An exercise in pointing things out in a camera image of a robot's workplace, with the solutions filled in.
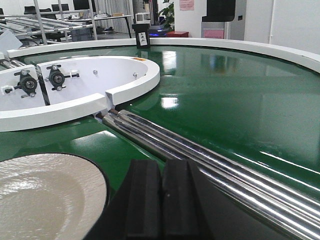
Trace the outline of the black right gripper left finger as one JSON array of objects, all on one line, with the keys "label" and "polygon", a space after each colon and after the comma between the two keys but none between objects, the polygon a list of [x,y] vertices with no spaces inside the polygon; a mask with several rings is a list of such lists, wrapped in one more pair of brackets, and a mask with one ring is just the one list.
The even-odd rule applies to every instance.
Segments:
[{"label": "black right gripper left finger", "polygon": [[161,176],[153,160],[134,159],[126,216],[127,240],[157,240],[161,235]]}]

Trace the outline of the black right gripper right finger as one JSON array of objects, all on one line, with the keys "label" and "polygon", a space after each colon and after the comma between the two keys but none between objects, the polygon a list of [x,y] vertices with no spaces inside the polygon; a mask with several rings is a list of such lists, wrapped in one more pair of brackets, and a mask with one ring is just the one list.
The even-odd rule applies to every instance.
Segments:
[{"label": "black right gripper right finger", "polygon": [[165,164],[162,176],[162,226],[165,240],[210,239],[186,160],[169,159]]}]

